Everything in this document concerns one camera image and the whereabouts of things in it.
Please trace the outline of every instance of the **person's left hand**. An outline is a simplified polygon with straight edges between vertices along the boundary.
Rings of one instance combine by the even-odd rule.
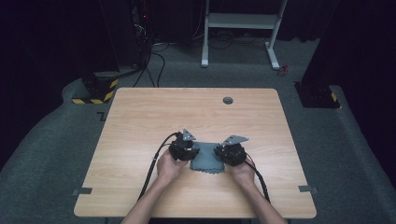
[[[180,170],[188,163],[188,161],[175,161],[169,152],[169,149],[161,155],[157,163],[158,177],[172,182],[180,174]]]

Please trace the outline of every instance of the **gray carpet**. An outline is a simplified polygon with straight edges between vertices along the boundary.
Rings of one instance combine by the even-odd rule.
[[[331,86],[342,108],[303,108],[293,87],[301,81],[317,41],[276,41],[276,56],[289,66],[279,77],[262,43],[209,49],[209,67],[201,67],[202,48],[154,47],[166,60],[161,87],[273,88],[290,126],[318,215],[291,223],[396,223],[395,189],[361,134],[340,87]],[[221,47],[224,43],[214,42]],[[162,60],[151,56],[154,80]],[[120,79],[131,87],[138,75]],[[105,223],[102,217],[76,217],[73,189],[81,187],[104,126],[97,112],[107,105],[74,105],[80,80],[64,88],[64,103],[49,113],[21,141],[0,174],[0,223]],[[145,73],[136,87],[150,87]],[[108,223],[120,223],[113,217]]]

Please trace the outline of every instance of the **table top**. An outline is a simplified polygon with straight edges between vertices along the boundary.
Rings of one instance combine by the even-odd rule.
[[[224,97],[232,97],[233,103],[224,104]],[[262,174],[274,208],[284,218],[316,215],[310,192],[299,191],[307,183],[277,92],[208,88],[118,89],[82,186],[92,192],[79,194],[75,214],[126,216],[160,144],[183,129],[199,142],[220,143],[232,134],[248,137],[242,146]],[[150,185],[156,176],[153,172]],[[257,176],[255,182],[262,189]],[[187,165],[152,216],[244,218],[255,214],[227,168],[212,175]]]

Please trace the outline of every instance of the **white stand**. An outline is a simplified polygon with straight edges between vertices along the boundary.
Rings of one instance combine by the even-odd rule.
[[[208,32],[209,27],[223,27],[223,28],[247,28],[247,29],[268,29],[273,30],[270,42],[265,42],[265,49],[271,60],[273,69],[278,70],[279,63],[277,62],[274,53],[274,43],[276,35],[282,22],[283,12],[285,11],[288,0],[283,0],[278,14],[276,15],[257,15],[257,14],[229,14],[229,13],[209,13],[209,0],[206,0],[205,9],[205,35],[204,45],[202,50],[202,67],[209,66],[209,49],[208,49]]]

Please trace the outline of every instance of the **gray cloth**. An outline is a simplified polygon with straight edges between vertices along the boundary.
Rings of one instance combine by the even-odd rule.
[[[190,169],[210,174],[224,173],[224,163],[213,150],[218,146],[218,143],[195,142],[192,148],[200,148],[200,151],[191,161]]]

